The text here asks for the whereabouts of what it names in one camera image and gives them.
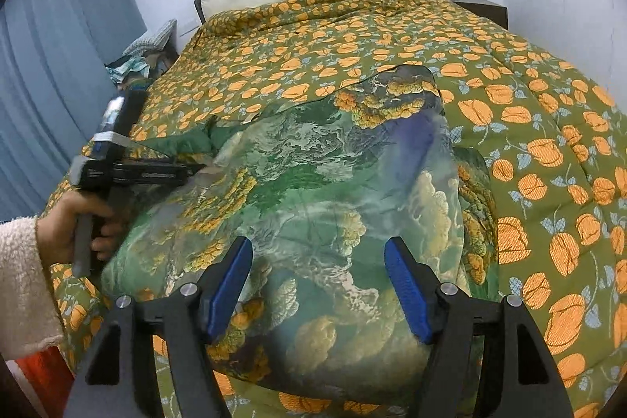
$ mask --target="silver bolt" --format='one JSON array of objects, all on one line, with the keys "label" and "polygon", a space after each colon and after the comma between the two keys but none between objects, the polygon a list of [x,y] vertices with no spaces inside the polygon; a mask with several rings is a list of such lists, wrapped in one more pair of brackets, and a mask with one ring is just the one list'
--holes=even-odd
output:
[{"label": "silver bolt", "polygon": [[520,299],[520,296],[516,296],[516,295],[507,295],[506,300],[507,300],[507,302],[508,302],[511,306],[520,306],[520,305],[522,305],[522,300]]},{"label": "silver bolt", "polygon": [[129,295],[123,295],[115,300],[115,306],[117,306],[118,308],[126,308],[128,305],[130,305],[131,301],[133,300]]},{"label": "silver bolt", "polygon": [[183,296],[191,296],[195,295],[197,290],[198,286],[196,284],[185,284],[183,287],[181,287],[181,294]]},{"label": "silver bolt", "polygon": [[457,294],[458,287],[455,284],[450,282],[444,282],[440,286],[440,291],[442,291],[446,296],[454,296]]}]

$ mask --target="beige fuzzy sleeve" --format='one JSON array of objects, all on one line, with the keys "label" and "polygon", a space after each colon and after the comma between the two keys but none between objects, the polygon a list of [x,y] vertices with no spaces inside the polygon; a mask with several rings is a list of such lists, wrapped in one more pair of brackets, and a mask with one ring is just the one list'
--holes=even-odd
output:
[{"label": "beige fuzzy sleeve", "polygon": [[61,342],[63,327],[44,276],[35,218],[0,225],[0,352],[15,360]]}]

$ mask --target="blue gripper pad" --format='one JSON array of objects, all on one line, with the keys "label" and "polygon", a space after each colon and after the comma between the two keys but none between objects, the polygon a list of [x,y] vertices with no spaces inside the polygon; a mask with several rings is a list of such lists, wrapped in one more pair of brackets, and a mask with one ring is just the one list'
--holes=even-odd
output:
[{"label": "blue gripper pad", "polygon": [[227,330],[252,263],[253,245],[248,238],[244,238],[211,300],[206,333],[212,342]]},{"label": "blue gripper pad", "polygon": [[[402,257],[399,250],[405,251],[406,257]],[[408,263],[413,262],[413,264],[417,264],[417,262],[413,259],[406,247],[397,245],[394,238],[391,238],[386,243],[384,261],[386,270],[388,270],[388,276],[392,281],[392,286],[394,287],[396,296],[398,296],[400,306],[405,313],[405,319],[410,326],[411,332],[423,343],[431,344],[433,342],[433,329],[429,323],[428,300],[422,294],[418,283],[407,267]]]}]

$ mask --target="curtain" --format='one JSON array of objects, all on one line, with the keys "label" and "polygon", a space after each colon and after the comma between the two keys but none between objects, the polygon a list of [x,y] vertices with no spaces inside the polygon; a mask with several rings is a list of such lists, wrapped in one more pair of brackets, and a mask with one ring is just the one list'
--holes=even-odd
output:
[{"label": "curtain", "polygon": [[134,0],[7,0],[0,10],[0,221],[42,211],[145,31]]}]

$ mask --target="headboard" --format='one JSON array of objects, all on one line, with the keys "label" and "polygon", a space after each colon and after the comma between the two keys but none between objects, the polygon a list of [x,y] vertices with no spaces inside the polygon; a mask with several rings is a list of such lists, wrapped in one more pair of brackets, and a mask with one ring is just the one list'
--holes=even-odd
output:
[{"label": "headboard", "polygon": [[194,7],[196,8],[196,13],[198,13],[198,18],[202,24],[206,22],[205,14],[203,13],[203,4],[201,0],[194,0]]}]

